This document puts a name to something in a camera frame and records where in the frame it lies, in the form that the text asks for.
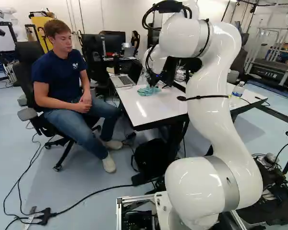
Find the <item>yellow banner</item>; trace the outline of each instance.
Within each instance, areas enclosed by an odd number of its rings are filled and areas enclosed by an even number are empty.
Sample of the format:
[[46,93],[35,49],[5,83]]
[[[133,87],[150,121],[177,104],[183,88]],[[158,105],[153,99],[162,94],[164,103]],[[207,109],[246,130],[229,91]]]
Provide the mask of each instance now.
[[53,18],[49,17],[31,17],[33,24],[36,26],[37,35],[45,53],[53,49],[52,43],[45,36],[44,24]]

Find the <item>man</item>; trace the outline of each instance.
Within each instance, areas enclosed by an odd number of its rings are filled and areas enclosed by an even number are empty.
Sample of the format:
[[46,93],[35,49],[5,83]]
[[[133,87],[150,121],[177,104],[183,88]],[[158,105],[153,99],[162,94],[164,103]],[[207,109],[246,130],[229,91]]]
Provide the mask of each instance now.
[[[58,130],[71,137],[102,160],[106,172],[116,166],[107,148],[118,150],[122,143],[112,140],[120,110],[100,99],[92,98],[85,62],[78,50],[72,49],[71,30],[54,19],[44,25],[53,50],[32,66],[36,103],[44,108],[45,118]],[[83,93],[79,87],[79,77]],[[104,117],[100,140],[87,126],[82,114]]]

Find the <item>towel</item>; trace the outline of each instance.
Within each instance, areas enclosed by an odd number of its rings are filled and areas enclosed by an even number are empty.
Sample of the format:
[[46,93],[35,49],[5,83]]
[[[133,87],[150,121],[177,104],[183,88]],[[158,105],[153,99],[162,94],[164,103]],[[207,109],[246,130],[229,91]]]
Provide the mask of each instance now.
[[160,91],[161,91],[161,89],[159,89],[157,87],[150,87],[149,85],[147,85],[145,88],[138,89],[138,94],[140,96],[150,96],[150,95],[153,95],[153,94],[158,93]]

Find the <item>navy t-shirt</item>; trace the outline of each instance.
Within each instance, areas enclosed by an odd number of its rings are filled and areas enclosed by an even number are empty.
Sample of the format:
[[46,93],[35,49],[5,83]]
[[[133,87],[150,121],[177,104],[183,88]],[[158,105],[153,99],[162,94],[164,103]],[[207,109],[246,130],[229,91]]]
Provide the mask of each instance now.
[[73,49],[67,59],[51,50],[32,65],[32,81],[48,83],[48,97],[70,102],[81,96],[79,78],[84,69],[86,63],[78,50]]

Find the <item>logo on t-shirt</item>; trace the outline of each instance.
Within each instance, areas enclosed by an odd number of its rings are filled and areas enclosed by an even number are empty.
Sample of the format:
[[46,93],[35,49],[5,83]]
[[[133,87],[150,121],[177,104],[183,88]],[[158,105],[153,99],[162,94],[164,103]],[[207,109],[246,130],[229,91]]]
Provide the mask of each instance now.
[[73,69],[78,69],[78,62],[77,63],[73,63],[72,67],[73,67]]

